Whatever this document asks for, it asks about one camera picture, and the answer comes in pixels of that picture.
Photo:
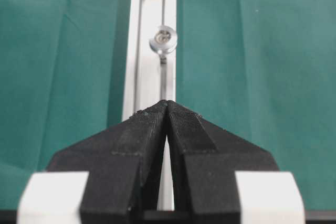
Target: green cloth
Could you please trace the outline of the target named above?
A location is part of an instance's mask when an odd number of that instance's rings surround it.
[[[130,0],[0,0],[0,209],[52,154],[121,121]]]
[[[177,102],[270,150],[336,209],[336,0],[178,0]],[[121,121],[130,0],[0,0],[0,209]]]
[[[336,209],[336,0],[178,0],[177,102]]]

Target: green fabric background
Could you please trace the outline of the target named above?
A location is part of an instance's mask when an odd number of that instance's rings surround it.
[[[178,0],[177,102],[270,150],[336,209],[336,0]],[[0,0],[0,209],[121,120],[130,0]]]
[[[121,121],[130,0],[0,0],[0,209],[52,154]]]
[[[177,102],[336,209],[336,0],[178,0]]]

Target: metal nut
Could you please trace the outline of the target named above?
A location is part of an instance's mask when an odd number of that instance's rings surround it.
[[[177,46],[177,33],[169,26],[158,26],[149,44],[158,55],[167,55],[173,52]]]

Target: aluminum rail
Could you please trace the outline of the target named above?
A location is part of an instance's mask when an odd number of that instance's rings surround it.
[[[162,42],[159,38],[161,35],[158,34],[161,30],[157,29],[161,25],[176,30],[176,0],[131,0],[123,120],[159,100],[175,101],[176,51],[169,51],[169,55],[164,55],[165,60],[161,60],[159,55],[162,56],[162,54],[150,46],[150,40],[153,38],[157,38],[156,42]],[[158,209],[174,209],[167,142],[163,158]]]

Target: white pad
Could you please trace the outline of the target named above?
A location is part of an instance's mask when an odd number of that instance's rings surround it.
[[[81,224],[88,172],[34,173],[21,196],[18,224]]]
[[[236,172],[241,224],[305,224],[299,189],[290,172]]]

